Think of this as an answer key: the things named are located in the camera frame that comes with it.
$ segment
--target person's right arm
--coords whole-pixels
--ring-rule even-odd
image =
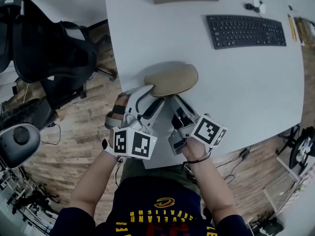
[[[187,139],[182,152],[188,161],[195,161],[206,155],[205,146],[195,138]],[[233,193],[210,158],[200,163],[190,164],[190,168],[215,225],[224,218],[237,214]]]

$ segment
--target person's left arm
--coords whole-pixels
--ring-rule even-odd
[[[75,187],[69,207],[80,208],[94,217],[95,208],[117,163],[116,157],[102,151]]]
[[[117,160],[102,151],[75,187],[68,208],[62,209],[51,236],[93,235],[95,208],[102,197]]]

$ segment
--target round gray device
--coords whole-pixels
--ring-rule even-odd
[[[30,132],[25,127],[17,127],[13,133],[14,141],[19,145],[26,144],[30,139]]]

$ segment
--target white cube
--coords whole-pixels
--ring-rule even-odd
[[[191,136],[202,142],[206,147],[214,148],[219,146],[227,130],[227,127],[221,123],[207,115],[202,115],[193,129]]]
[[[114,129],[114,156],[134,157],[149,160],[157,137],[132,128]]]

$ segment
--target chair wheel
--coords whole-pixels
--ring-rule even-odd
[[[112,78],[110,78],[109,80],[111,81],[111,82],[113,82],[113,81],[115,81],[117,79],[117,76],[113,76]]]
[[[87,97],[87,93],[85,91],[81,92],[80,98],[85,99]]]

